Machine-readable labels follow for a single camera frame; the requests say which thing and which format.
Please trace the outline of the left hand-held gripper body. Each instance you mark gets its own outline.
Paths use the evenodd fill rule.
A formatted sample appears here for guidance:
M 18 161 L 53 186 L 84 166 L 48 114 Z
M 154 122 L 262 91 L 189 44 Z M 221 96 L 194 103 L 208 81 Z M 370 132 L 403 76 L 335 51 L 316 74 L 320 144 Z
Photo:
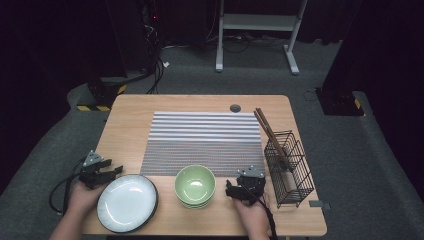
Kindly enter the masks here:
M 104 158 L 93 150 L 86 156 L 79 174 L 79 180 L 84 183 L 86 187 L 93 189 L 96 185 L 96 178 L 103 160 Z

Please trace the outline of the dark equipment rack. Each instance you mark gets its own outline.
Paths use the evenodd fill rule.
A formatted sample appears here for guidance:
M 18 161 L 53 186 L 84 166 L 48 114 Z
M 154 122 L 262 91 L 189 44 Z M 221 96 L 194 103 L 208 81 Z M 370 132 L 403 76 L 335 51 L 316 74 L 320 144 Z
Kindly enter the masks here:
M 159 40 L 153 0 L 107 0 L 107 8 L 125 73 L 153 68 Z

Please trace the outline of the white metal stand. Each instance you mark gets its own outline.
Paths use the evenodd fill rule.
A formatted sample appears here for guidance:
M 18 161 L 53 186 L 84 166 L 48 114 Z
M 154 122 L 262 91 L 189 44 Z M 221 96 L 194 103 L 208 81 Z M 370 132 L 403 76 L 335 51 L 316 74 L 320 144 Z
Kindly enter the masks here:
M 291 73 L 298 75 L 299 67 L 296 63 L 293 48 L 303 20 L 308 0 L 301 0 L 296 15 L 255 15 L 255 14 L 230 14 L 225 12 L 225 0 L 220 0 L 218 42 L 216 50 L 215 71 L 224 69 L 223 37 L 225 30 L 256 30 L 290 32 L 289 43 L 283 46 Z

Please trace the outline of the white plate with black rim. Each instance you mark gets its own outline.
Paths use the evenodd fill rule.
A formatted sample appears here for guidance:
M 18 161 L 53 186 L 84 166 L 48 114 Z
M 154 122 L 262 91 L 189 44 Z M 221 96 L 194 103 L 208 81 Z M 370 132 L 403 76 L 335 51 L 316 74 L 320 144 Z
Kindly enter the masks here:
M 126 175 L 104 189 L 97 203 L 97 215 L 106 229 L 127 233 L 147 224 L 157 205 L 158 192 L 148 178 Z

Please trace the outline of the black wire basket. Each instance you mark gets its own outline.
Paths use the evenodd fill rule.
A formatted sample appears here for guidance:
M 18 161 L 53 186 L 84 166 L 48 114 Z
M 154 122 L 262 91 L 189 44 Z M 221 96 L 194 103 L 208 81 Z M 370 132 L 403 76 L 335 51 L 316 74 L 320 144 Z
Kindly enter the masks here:
M 302 143 L 292 131 L 274 133 L 278 146 L 268 140 L 264 154 L 277 207 L 300 203 L 315 190 Z

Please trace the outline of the person's right hand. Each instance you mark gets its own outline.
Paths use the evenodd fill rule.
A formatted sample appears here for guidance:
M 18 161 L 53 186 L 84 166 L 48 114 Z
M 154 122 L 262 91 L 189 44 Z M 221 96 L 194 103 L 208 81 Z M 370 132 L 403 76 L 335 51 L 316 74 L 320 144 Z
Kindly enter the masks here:
M 247 234 L 249 232 L 268 233 L 269 219 L 264 206 L 259 201 L 250 206 L 238 199 L 234 199 L 233 203 Z

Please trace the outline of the person's left hand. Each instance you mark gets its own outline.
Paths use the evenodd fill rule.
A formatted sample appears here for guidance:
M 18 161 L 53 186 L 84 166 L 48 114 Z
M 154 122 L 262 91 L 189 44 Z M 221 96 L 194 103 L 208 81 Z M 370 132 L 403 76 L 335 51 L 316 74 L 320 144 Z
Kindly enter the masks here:
M 66 214 L 85 216 L 97 204 L 97 201 L 106 188 L 106 184 L 88 188 L 82 182 L 77 182 L 71 191 Z

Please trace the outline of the striped placemat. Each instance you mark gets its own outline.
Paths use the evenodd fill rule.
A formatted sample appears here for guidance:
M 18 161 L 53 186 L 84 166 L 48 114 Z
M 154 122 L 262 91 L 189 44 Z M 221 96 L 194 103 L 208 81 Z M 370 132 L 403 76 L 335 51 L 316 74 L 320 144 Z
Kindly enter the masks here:
M 203 165 L 217 177 L 236 177 L 254 167 L 265 171 L 262 139 L 251 113 L 171 112 L 153 115 L 140 172 L 174 176 Z

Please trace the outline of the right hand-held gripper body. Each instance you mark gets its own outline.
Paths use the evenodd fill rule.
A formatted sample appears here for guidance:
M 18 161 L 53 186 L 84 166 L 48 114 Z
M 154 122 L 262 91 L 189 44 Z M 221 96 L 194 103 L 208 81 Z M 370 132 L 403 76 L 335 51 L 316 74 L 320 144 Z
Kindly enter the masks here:
M 240 187 L 240 200 L 254 204 L 263 195 L 266 184 L 265 174 L 257 170 L 253 165 L 238 171 L 236 179 Z

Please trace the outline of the grey tape piece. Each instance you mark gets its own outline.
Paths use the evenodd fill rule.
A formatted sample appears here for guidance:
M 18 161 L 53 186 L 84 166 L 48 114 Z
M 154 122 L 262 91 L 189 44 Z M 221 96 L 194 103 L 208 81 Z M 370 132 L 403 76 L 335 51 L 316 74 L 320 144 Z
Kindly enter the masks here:
M 320 200 L 310 200 L 309 206 L 321 208 L 323 211 L 327 211 L 327 210 L 331 209 L 331 206 L 330 206 L 329 203 L 325 203 L 325 202 L 320 201 Z

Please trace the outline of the black stand base striped tape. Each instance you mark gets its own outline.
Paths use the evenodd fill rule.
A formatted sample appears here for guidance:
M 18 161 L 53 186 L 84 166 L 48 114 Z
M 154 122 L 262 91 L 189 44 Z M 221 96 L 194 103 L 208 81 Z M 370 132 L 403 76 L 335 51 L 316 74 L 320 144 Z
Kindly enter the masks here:
M 126 85 L 105 83 L 101 79 L 89 81 L 76 108 L 79 111 L 110 111 L 116 98 L 123 94 Z

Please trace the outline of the green bowl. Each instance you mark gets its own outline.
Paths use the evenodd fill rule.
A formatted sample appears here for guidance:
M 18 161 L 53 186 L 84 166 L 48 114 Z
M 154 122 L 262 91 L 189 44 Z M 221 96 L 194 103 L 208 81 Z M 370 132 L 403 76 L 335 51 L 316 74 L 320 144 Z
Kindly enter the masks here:
M 200 209 L 206 207 L 210 203 L 210 200 L 206 200 L 203 202 L 184 202 L 181 201 L 181 204 L 185 206 L 186 208 L 190 209 Z
M 174 182 L 177 198 L 213 198 L 216 189 L 215 175 L 202 165 L 190 165 L 178 172 Z
M 189 199 L 181 198 L 180 202 L 187 208 L 202 208 L 207 206 L 212 198 L 202 198 L 202 199 Z

